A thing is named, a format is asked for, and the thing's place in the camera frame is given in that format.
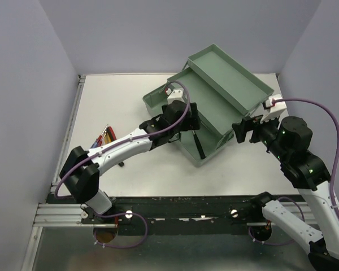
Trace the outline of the blue handled screwdriver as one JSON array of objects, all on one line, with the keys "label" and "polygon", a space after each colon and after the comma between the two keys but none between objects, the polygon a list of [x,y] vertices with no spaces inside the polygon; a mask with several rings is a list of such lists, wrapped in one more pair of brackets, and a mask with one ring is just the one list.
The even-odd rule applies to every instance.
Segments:
[{"label": "blue handled screwdriver", "polygon": [[90,148],[96,148],[101,145],[102,138],[105,136],[107,128],[108,128],[108,124],[104,127],[102,133],[95,139],[94,143],[91,145]]}]

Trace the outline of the small steel claw hammer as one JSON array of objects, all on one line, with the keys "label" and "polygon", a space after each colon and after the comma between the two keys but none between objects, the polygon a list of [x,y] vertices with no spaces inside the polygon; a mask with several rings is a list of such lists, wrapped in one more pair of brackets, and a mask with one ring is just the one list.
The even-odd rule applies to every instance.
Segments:
[{"label": "small steel claw hammer", "polygon": [[201,142],[200,142],[200,140],[199,140],[199,138],[198,138],[198,136],[197,136],[197,134],[196,134],[196,132],[194,130],[192,130],[192,133],[193,133],[193,138],[194,138],[194,141],[195,141],[195,146],[196,146],[196,148],[198,150],[199,156],[203,160],[203,159],[206,158],[206,155],[204,153],[204,150],[203,150],[203,147],[201,145]]}]

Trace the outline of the green plastic tool box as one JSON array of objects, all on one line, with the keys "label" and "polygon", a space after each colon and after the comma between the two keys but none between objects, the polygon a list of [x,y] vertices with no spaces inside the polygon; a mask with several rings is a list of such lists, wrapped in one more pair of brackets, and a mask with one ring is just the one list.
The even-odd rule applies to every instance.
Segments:
[{"label": "green plastic tool box", "polygon": [[274,90],[215,44],[188,57],[187,66],[168,78],[186,86],[197,104],[201,128],[196,132],[204,150],[200,157],[192,132],[175,144],[196,167],[217,155],[234,137],[232,124],[251,115]]}]

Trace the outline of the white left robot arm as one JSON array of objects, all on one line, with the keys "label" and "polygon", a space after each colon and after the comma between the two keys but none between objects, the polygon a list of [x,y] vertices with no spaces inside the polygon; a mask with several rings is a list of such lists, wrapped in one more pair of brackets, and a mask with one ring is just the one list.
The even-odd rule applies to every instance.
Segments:
[{"label": "white left robot arm", "polygon": [[144,121],[125,137],[104,146],[84,150],[75,147],[60,171],[64,185],[76,203],[85,204],[102,223],[114,216],[110,197],[99,188],[99,178],[114,165],[135,155],[170,143],[176,135],[200,128],[197,105],[176,100],[162,106],[162,113]]}]

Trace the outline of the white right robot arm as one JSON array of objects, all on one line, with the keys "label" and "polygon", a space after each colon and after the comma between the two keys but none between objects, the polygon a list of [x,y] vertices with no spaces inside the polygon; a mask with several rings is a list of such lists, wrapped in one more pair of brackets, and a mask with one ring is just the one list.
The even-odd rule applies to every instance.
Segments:
[{"label": "white right robot arm", "polygon": [[288,116],[261,122],[261,117],[244,117],[232,125],[242,143],[251,132],[251,143],[263,143],[280,162],[280,170],[306,201],[319,228],[314,229],[287,211],[273,195],[263,192],[250,201],[249,216],[275,223],[305,251],[315,270],[339,270],[339,219],[337,203],[331,202],[331,176],[324,162],[308,147],[312,130],[299,117]]}]

